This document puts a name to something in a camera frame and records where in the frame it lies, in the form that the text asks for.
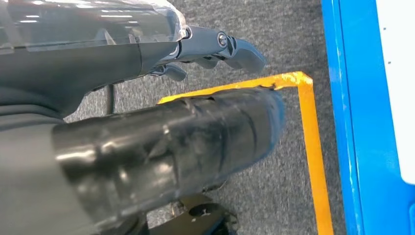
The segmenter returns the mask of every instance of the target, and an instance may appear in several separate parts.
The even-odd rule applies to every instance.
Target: clear plastic cover
[[[0,54],[182,39],[166,0],[0,0]]]

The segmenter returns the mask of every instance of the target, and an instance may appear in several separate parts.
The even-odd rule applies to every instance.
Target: black base
[[[102,235],[236,235],[236,216],[203,194],[179,200],[183,213],[157,227],[148,228],[145,215],[126,221]]]

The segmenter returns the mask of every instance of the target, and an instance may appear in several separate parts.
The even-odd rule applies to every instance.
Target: screw
[[[226,45],[228,44],[228,37],[225,33],[220,32],[218,34],[218,43],[221,47],[226,47]]]

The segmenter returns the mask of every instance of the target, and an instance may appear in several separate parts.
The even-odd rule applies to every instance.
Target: black cylindrical part
[[[105,229],[251,166],[282,129],[276,91],[238,89],[54,128],[56,159]]]

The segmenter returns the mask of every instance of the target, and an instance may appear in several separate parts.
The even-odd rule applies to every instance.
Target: yellow tape line
[[[298,87],[302,128],[304,131],[305,150],[307,153],[308,170],[310,174],[311,190],[313,193],[314,210],[316,213],[317,231],[319,232],[319,235],[334,235],[330,204],[328,200],[327,184],[325,181],[316,103],[314,100],[313,80],[305,73],[289,72],[194,92],[188,92],[185,94],[167,96],[162,98],[159,104],[166,103],[181,97],[207,95],[222,90],[252,88],[258,86],[274,87],[276,90],[284,87]]]

